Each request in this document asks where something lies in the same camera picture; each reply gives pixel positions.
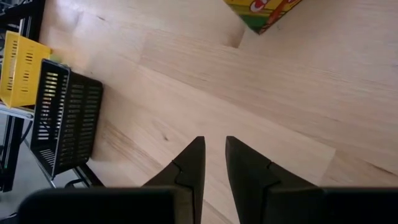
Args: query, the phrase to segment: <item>wire basket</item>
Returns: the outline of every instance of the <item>wire basket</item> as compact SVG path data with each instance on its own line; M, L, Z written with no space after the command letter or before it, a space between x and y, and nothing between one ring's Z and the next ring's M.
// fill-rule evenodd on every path
M0 81L0 97L6 106L35 104L42 59L50 54L49 47L7 31Z
M88 161L102 94L101 82L43 60L30 150L52 178Z

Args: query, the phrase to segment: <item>colorful box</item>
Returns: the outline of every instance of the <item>colorful box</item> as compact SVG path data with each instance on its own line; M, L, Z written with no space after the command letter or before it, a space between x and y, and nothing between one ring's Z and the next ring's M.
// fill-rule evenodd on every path
M290 11L301 0L224 0L258 34Z

